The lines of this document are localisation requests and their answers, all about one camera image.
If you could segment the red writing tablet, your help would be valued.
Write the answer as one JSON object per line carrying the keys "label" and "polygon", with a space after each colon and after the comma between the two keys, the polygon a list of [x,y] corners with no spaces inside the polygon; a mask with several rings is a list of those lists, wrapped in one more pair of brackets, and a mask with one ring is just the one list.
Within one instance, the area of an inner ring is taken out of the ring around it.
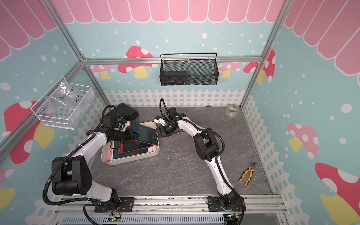
{"label": "red writing tablet", "polygon": [[126,143],[123,143],[120,145],[120,148],[118,150],[118,153],[124,154],[127,152],[133,152],[137,150],[143,150],[153,147],[152,144],[144,143],[144,142],[138,142],[138,141],[129,141]]}
{"label": "red writing tablet", "polygon": [[130,123],[129,128],[132,130],[132,139],[138,142],[158,145],[158,140],[154,138],[155,129],[146,127],[137,123]]}

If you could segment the cream plastic storage box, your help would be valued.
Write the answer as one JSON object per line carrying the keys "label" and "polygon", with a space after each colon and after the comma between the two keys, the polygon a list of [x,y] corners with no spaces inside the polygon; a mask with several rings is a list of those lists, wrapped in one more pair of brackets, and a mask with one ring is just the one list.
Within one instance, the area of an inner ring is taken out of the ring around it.
{"label": "cream plastic storage box", "polygon": [[123,164],[135,160],[149,158],[158,155],[159,145],[131,140],[125,144],[112,141],[106,144],[101,153],[101,160],[110,166]]}

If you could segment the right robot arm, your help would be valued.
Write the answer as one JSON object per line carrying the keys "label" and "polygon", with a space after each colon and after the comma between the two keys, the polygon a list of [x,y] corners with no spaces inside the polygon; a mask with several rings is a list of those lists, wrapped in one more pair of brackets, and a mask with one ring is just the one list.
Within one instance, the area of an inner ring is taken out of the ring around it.
{"label": "right robot arm", "polygon": [[221,136],[211,128],[198,126],[185,114],[177,113],[173,107],[167,114],[167,117],[161,114],[154,119],[157,124],[154,137],[169,137],[177,130],[193,137],[199,158],[207,164],[215,180],[221,207],[225,211],[238,207],[244,212],[246,210],[244,200],[230,183],[221,162],[220,155],[225,151],[225,142]]}

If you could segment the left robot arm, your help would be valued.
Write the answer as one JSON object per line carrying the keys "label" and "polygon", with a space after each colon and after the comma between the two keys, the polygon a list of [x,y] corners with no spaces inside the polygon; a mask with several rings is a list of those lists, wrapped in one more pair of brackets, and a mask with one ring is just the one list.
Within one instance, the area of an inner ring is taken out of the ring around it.
{"label": "left robot arm", "polygon": [[117,191],[93,180],[89,162],[106,144],[132,140],[130,122],[122,117],[104,116],[100,124],[86,134],[87,139],[76,149],[52,161],[52,173],[43,189],[43,201],[51,206],[86,201],[109,211],[116,210],[121,205]]}

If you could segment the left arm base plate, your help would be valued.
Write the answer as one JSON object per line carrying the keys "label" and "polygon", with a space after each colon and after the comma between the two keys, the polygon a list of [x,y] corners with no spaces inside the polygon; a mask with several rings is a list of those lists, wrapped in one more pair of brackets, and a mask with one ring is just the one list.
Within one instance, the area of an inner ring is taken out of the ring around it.
{"label": "left arm base plate", "polygon": [[101,205],[95,206],[95,213],[110,212],[132,212],[134,207],[134,197],[118,197],[117,200],[111,200]]}

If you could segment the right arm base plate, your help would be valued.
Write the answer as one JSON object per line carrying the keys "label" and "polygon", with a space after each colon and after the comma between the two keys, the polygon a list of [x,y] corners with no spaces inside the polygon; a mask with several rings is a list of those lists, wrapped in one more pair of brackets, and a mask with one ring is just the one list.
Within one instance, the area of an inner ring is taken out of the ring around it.
{"label": "right arm base plate", "polygon": [[229,202],[219,196],[208,196],[205,201],[210,212],[245,212],[247,210],[243,197],[237,198],[235,202]]}

